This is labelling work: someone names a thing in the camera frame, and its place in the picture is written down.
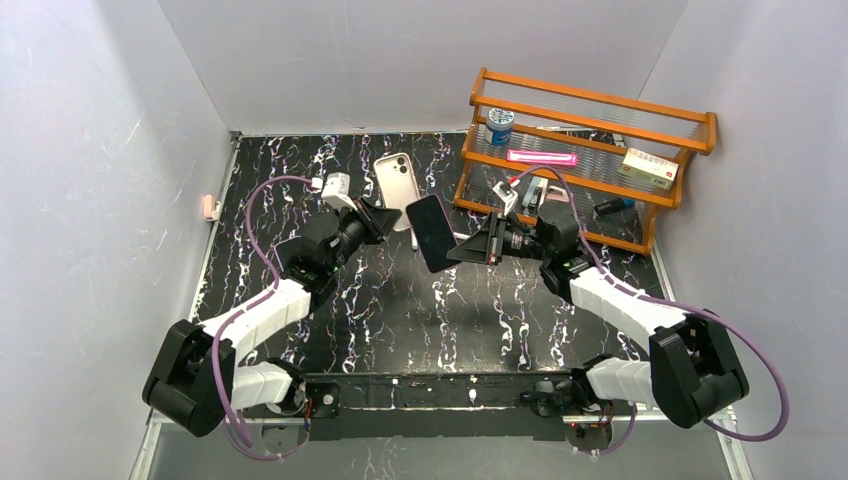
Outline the bare black phone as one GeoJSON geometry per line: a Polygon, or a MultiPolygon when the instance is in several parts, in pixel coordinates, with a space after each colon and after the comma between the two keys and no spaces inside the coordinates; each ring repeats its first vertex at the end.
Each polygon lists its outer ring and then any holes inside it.
{"type": "Polygon", "coordinates": [[[427,195],[409,204],[405,213],[428,270],[438,273],[459,264],[447,254],[457,246],[446,212],[437,195],[427,195]]]}

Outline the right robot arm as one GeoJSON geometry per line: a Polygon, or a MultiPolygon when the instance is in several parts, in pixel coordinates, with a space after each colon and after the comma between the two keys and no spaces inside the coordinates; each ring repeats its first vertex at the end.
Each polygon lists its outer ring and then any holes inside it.
{"type": "Polygon", "coordinates": [[[498,212],[448,259],[497,265],[505,256],[537,260],[544,285],[567,303],[613,325],[646,351],[645,361],[592,360],[576,370],[585,398],[659,408],[690,428],[746,397],[750,386],[727,329],[704,314],[663,305],[603,271],[581,243],[571,206],[543,204],[525,228],[498,212]]]}

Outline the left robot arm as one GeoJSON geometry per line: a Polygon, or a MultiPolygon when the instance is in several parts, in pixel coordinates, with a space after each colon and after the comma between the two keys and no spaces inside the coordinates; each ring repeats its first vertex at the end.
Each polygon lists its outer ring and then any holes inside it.
{"type": "Polygon", "coordinates": [[[291,364],[242,362],[278,331],[312,314],[335,293],[342,266],[363,245],[385,241],[402,213],[355,199],[351,208],[322,212],[280,245],[281,279],[248,301],[194,324],[167,331],[142,389],[142,400],[196,437],[245,409],[293,398],[302,374],[291,364]]]}

